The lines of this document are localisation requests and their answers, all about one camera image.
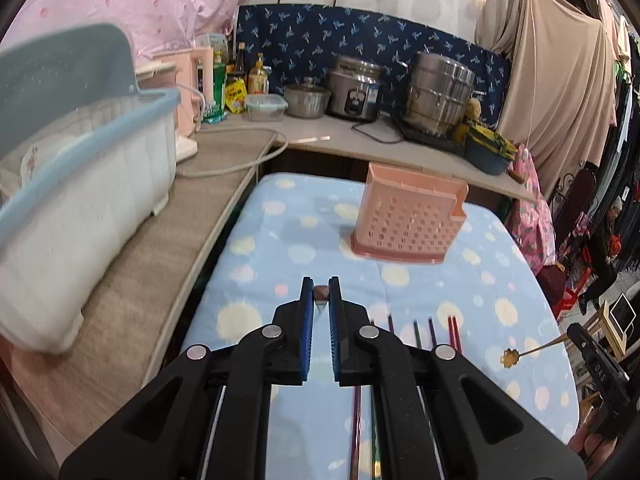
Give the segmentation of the pink floral apron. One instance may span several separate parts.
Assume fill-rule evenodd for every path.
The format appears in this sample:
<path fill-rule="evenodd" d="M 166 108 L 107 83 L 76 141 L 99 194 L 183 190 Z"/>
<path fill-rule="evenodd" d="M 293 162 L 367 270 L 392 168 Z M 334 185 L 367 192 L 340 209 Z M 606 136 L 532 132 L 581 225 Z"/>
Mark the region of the pink floral apron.
<path fill-rule="evenodd" d="M 506 227 L 533 274 L 556 263 L 555 232 L 550 207 L 541 193 L 533 155 L 524 144 L 518 146 L 511 169 L 524 178 L 524 188 L 534 200 L 516 200 Z"/>

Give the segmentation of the navy floral backsplash cloth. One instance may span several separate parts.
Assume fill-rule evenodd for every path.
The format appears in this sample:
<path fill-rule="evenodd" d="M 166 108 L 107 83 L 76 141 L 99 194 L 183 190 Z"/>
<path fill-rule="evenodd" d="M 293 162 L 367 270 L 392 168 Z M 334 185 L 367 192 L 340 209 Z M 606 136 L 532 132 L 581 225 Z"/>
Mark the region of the navy floral backsplash cloth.
<path fill-rule="evenodd" d="M 480 120 L 498 124 L 511 63 L 457 36 L 387 14 L 320 4 L 258 4 L 241 6 L 238 40 L 246 62 L 257 55 L 271 68 L 270 91 L 281 94 L 288 84 L 311 77 L 325 84 L 339 55 L 382 67 L 382 110 L 400 107 L 408 72 L 419 52 L 436 53 L 464 64 L 475 74 L 480 94 Z"/>

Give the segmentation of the green chopstick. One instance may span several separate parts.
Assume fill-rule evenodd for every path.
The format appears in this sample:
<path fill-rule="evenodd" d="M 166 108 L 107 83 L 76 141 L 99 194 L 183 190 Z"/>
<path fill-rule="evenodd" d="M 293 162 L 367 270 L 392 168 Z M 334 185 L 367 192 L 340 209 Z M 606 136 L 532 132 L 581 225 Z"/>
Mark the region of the green chopstick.
<path fill-rule="evenodd" d="M 422 349 L 422 338 L 421 338 L 421 331 L 420 331 L 420 326 L 417 320 L 413 320 L 413 333 L 414 333 L 414 339 L 416 340 L 416 348 L 418 349 Z"/>

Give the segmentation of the silver rice cooker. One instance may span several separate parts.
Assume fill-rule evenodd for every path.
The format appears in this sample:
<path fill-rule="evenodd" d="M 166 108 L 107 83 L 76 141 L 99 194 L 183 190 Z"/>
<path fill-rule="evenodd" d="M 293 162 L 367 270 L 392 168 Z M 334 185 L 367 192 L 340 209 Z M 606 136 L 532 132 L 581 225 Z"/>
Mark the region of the silver rice cooker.
<path fill-rule="evenodd" d="M 352 122 L 375 122 L 380 114 L 383 67 L 337 55 L 326 77 L 331 91 L 326 112 Z"/>

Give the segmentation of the stainless steel steamer pot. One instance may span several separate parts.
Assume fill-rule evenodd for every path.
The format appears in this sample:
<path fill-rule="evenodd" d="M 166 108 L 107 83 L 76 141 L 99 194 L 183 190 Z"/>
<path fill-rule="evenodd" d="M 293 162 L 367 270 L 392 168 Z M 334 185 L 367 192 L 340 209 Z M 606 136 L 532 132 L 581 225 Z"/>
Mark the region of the stainless steel steamer pot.
<path fill-rule="evenodd" d="M 452 58 L 418 53 L 410 68 L 402 119 L 432 136 L 448 136 L 462 121 L 475 78 L 468 66 Z"/>

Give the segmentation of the red chopstick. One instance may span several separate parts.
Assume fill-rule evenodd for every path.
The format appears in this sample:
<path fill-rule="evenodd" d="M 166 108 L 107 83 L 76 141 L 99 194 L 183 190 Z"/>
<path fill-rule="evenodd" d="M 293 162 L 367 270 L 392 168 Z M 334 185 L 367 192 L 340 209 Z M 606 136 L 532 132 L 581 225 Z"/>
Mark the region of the red chopstick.
<path fill-rule="evenodd" d="M 458 323 L 457 323 L 457 319 L 453 315 L 450 315 L 450 317 L 448 318 L 448 332 L 449 332 L 450 346 L 454 348 L 454 350 L 456 350 L 458 353 L 460 353 L 461 342 L 460 342 Z"/>

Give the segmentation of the yellow seasoning packet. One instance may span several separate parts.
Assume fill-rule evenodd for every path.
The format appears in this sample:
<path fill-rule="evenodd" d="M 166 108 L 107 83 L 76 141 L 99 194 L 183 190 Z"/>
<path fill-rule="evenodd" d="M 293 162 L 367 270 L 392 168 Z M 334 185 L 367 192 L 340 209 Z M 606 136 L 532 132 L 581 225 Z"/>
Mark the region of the yellow seasoning packet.
<path fill-rule="evenodd" d="M 229 112 L 240 114 L 245 110 L 245 99 L 247 97 L 246 84 L 243 79 L 233 81 L 226 85 L 224 92 L 224 102 Z"/>

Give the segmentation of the blue dish rack lid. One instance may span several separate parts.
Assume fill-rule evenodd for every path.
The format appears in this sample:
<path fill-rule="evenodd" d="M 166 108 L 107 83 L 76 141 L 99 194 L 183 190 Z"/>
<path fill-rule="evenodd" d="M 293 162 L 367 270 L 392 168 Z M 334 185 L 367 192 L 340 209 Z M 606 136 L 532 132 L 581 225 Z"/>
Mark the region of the blue dish rack lid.
<path fill-rule="evenodd" d="M 137 91 L 129 38 L 113 24 L 66 28 L 1 51 L 1 154 L 73 110 Z"/>

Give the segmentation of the gold flower spoon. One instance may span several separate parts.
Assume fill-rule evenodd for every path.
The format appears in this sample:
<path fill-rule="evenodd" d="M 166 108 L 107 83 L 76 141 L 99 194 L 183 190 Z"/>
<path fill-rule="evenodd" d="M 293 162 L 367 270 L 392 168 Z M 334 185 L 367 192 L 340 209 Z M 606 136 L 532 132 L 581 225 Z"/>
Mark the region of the gold flower spoon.
<path fill-rule="evenodd" d="M 567 341 L 568 335 L 562 334 L 559 337 L 552 339 L 552 341 L 547 342 L 546 344 L 542 344 L 541 346 L 525 350 L 524 352 L 519 352 L 516 349 L 506 349 L 502 352 L 499 361 L 500 364 L 508 370 L 509 368 L 514 367 L 516 364 L 518 364 L 518 361 L 523 356 L 532 356 L 533 354 L 557 346 L 558 344 L 565 344 Z"/>

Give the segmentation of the pink perforated utensil holder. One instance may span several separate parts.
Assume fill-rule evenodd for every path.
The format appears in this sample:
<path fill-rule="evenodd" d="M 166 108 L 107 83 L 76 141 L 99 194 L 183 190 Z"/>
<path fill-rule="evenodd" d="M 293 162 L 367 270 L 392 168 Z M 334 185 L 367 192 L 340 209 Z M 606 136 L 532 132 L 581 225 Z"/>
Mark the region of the pink perforated utensil holder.
<path fill-rule="evenodd" d="M 441 263 L 466 220 L 469 185 L 371 162 L 350 237 L 361 257 Z"/>

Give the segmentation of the beige hanging curtain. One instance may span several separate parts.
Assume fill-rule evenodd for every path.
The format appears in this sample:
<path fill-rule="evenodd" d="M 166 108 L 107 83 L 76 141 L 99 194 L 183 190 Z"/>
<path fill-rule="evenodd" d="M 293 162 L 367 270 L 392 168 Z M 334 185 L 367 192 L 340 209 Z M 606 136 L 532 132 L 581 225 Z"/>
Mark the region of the beige hanging curtain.
<path fill-rule="evenodd" d="M 498 131 L 533 155 L 544 195 L 583 162 L 600 162 L 615 119 L 601 21 L 565 0 L 485 0 L 475 41 L 512 62 Z"/>

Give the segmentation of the purple chopstick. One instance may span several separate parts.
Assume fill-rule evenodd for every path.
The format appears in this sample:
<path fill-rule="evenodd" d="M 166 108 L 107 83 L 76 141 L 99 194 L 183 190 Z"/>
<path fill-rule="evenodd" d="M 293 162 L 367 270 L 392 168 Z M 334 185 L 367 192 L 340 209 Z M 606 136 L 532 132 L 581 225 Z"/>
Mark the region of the purple chopstick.
<path fill-rule="evenodd" d="M 432 350 L 434 350 L 437 346 L 437 337 L 436 337 L 436 330 L 435 330 L 433 319 L 429 317 L 427 320 L 427 323 L 428 323 L 428 330 L 430 331 Z"/>

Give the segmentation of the green dish soap bottle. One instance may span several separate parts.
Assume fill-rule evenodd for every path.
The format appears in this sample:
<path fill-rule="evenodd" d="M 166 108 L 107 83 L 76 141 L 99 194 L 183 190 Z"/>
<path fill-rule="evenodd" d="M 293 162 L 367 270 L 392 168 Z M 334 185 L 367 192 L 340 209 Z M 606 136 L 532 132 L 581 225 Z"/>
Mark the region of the green dish soap bottle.
<path fill-rule="evenodd" d="M 213 66 L 213 114 L 215 117 L 224 114 L 224 87 L 227 80 L 227 65 L 222 59 L 221 50 L 214 51 Z"/>

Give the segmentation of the white dish rack bin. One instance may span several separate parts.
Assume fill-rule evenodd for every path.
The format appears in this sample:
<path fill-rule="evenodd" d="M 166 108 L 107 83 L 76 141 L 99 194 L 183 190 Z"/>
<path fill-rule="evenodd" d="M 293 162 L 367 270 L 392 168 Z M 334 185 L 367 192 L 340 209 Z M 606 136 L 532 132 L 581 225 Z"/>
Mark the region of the white dish rack bin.
<path fill-rule="evenodd" d="M 78 107 L 1 153 L 1 335 L 66 352 L 82 308 L 176 175 L 176 90 Z"/>

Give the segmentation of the brown chopstick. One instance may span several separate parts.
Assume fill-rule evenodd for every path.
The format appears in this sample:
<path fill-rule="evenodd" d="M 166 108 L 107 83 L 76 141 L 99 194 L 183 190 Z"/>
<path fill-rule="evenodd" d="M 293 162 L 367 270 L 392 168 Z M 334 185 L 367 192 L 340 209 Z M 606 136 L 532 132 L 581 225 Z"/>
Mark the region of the brown chopstick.
<path fill-rule="evenodd" d="M 322 311 L 329 303 L 330 290 L 328 285 L 314 286 L 314 305 Z"/>

